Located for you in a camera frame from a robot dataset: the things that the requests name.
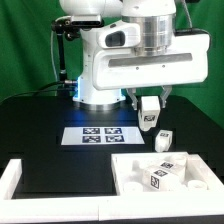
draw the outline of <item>green wall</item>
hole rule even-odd
[[[201,0],[189,5],[189,9],[194,27],[205,29],[212,36],[209,76],[202,84],[174,87],[172,94],[185,96],[224,127],[224,1]],[[0,1],[0,100],[54,81],[50,24],[63,15],[58,0]],[[177,27],[185,28],[186,24],[183,9],[178,6]],[[65,49],[69,78],[75,78],[82,71],[81,41],[66,42]],[[159,92],[158,88],[143,88],[138,94]]]

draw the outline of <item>white tray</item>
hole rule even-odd
[[[185,179],[182,187],[178,191],[189,191],[188,182],[191,180],[199,180],[207,184],[207,190],[204,194],[211,191],[223,191],[224,185],[206,165],[206,163],[198,155],[189,155],[187,152],[180,153],[140,153],[140,154],[113,154],[112,155],[112,172],[115,181],[116,192],[118,195],[126,194],[146,194],[157,189],[149,187],[142,182],[143,168],[142,164],[150,163],[150,161],[167,161],[173,155],[184,155],[187,158]],[[128,184],[136,184],[142,189],[127,191]]]

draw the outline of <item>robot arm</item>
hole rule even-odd
[[[124,100],[120,90],[127,89],[137,109],[135,89],[153,86],[163,87],[165,107],[172,85],[207,77],[210,37],[193,29],[176,32],[175,0],[60,0],[60,4],[71,16],[68,24],[78,27],[83,39],[84,69],[73,100],[85,108],[108,108]],[[117,16],[120,21],[103,27],[103,17]],[[140,126],[148,130],[143,109]]]

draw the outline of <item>black table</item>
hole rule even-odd
[[[65,127],[125,126],[138,126],[129,103],[94,112],[74,107],[71,98],[9,99],[0,106],[0,175],[10,159],[23,160],[15,199],[116,195],[111,154],[154,152],[155,136],[163,129],[174,133],[170,151],[199,154],[224,181],[224,130],[182,97],[168,98],[157,127],[142,133],[144,145],[61,145]],[[105,223],[224,223],[224,216]]]

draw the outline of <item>metal bracket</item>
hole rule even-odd
[[[137,100],[136,96],[134,95],[134,93],[136,93],[136,89],[134,89],[134,88],[127,89],[127,93],[132,100],[132,107],[134,108],[134,110],[137,110],[138,100]]]
[[[162,86],[163,88],[163,92],[160,95],[160,99],[162,101],[162,108],[166,107],[166,99],[168,98],[168,96],[170,95],[171,91],[172,91],[172,86]]]

